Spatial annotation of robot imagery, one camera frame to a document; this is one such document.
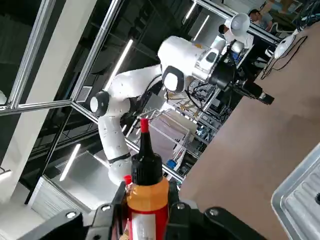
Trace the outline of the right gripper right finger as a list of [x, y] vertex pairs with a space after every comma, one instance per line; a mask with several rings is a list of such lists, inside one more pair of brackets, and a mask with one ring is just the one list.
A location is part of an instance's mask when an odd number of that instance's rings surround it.
[[201, 212], [179, 199], [177, 183], [169, 182], [168, 240], [264, 240], [265, 237], [226, 209], [218, 206]]

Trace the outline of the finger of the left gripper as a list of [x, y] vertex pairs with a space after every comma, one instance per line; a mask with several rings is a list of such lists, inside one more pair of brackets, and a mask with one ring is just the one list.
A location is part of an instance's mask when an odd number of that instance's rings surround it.
[[259, 85], [248, 80], [237, 80], [233, 85], [233, 90], [242, 96], [258, 100], [265, 105], [271, 105], [275, 99], [264, 92]]

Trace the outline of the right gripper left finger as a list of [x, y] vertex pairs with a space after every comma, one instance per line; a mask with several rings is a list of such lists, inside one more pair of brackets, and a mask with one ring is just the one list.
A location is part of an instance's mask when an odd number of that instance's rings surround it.
[[126, 184], [121, 182], [110, 203], [92, 214], [64, 210], [22, 237], [21, 240], [117, 240], [125, 230]]

